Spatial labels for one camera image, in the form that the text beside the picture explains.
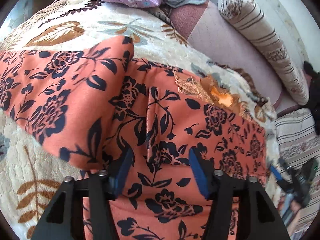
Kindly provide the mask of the person's right hand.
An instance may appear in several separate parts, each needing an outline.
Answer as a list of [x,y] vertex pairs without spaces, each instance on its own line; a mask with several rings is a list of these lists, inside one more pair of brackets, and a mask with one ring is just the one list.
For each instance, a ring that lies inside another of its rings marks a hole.
[[293,194],[283,194],[277,207],[281,219],[291,236],[301,216],[301,205],[294,200]]

